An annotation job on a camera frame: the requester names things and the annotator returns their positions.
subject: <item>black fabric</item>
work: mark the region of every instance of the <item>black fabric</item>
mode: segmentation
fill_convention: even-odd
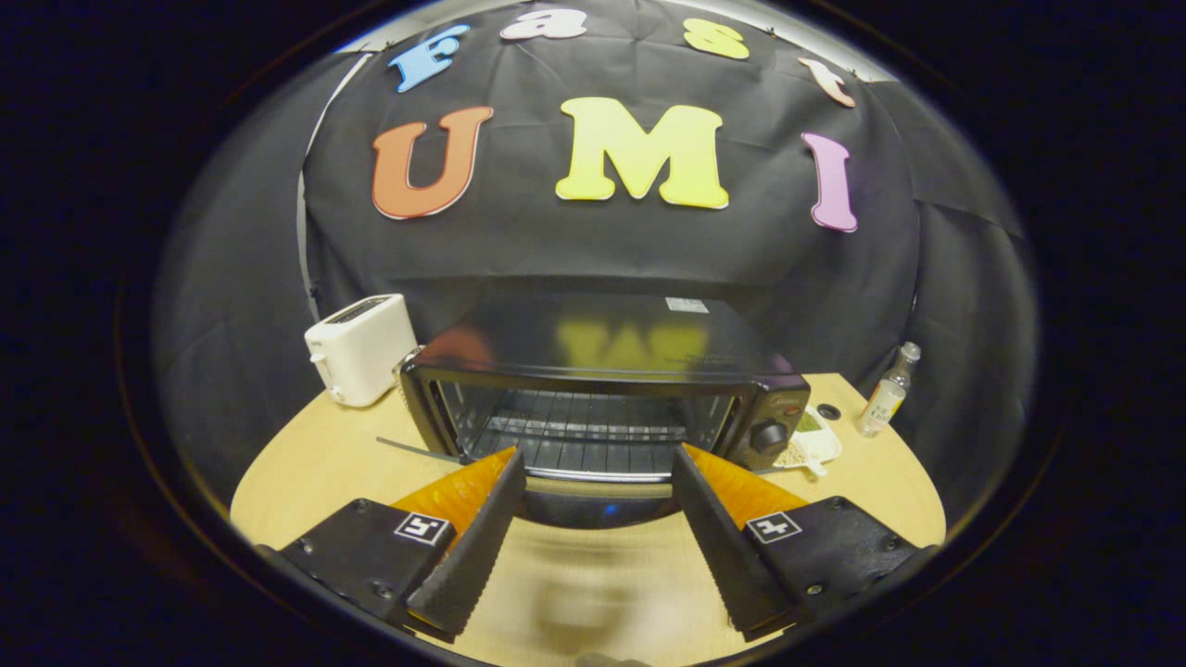
[[[1032,250],[971,145],[903,84],[869,88],[906,147],[920,212],[918,300],[903,337],[923,358],[893,424],[952,526],[1003,475],[1028,417],[1040,326]]]
[[[173,440],[223,502],[323,388],[298,263],[296,176],[357,55],[278,90],[211,159],[173,222],[154,291],[153,362]]]
[[[798,369],[841,373],[865,394],[912,339],[923,361],[894,426],[931,474],[949,523],[959,521],[1012,458],[1037,357],[1027,246],[975,150],[904,85],[857,81],[731,19],[651,1],[563,6],[587,12],[586,34],[510,43],[498,33],[522,6],[466,17],[376,55],[330,104],[304,160],[320,313],[400,292],[427,342],[497,292],[722,299]],[[735,28],[750,58],[693,49],[686,18]],[[397,94],[391,58],[463,23],[471,30],[452,65]],[[841,76],[856,108],[823,94],[801,56]],[[353,62],[336,58],[278,94],[228,144],[191,196],[166,261],[158,355],[166,413],[228,501],[259,450],[320,388],[301,338],[312,320],[293,205],[308,133]],[[676,104],[719,114],[728,208],[663,202],[668,167],[636,201],[608,161],[611,199],[560,199],[555,184],[573,148],[573,119],[560,106],[593,96],[619,100],[646,131]],[[465,195],[433,216],[383,216],[371,197],[375,139],[427,123],[409,180],[428,185],[444,163],[440,117],[474,106],[493,116]],[[853,234],[811,220],[817,179],[804,132],[852,155]]]

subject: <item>white plate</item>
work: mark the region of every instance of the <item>white plate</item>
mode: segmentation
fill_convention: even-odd
[[[814,431],[795,431],[791,434],[786,451],[778,456],[774,468],[806,468],[817,476],[824,476],[828,471],[823,464],[836,458],[841,453],[840,439],[833,433],[828,421],[820,417],[820,413],[811,406],[806,407],[806,414],[811,415],[820,428]],[[806,420],[799,420],[799,426],[806,426]]]

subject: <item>bottle cap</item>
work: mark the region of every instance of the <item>bottle cap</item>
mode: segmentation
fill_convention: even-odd
[[[901,354],[910,361],[918,361],[923,356],[923,348],[914,343],[906,343],[901,347]]]

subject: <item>orange soft pad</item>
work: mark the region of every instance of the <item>orange soft pad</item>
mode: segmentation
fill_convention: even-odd
[[[448,546],[452,550],[485,504],[486,496],[514,453],[515,447],[508,447],[476,460],[395,501],[391,507],[448,520],[457,529],[457,536]]]
[[[786,512],[806,504],[799,496],[782,487],[763,479],[740,465],[732,464],[719,456],[684,444],[683,449],[691,455],[691,460],[701,475],[713,488],[718,500],[729,513],[729,519],[737,523],[738,531],[745,522],[776,512]]]

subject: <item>toaster oven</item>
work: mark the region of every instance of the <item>toaster oven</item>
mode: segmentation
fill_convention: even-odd
[[[644,296],[490,299],[398,373],[431,450],[601,484],[667,483],[680,443],[769,468],[810,392],[723,301]]]

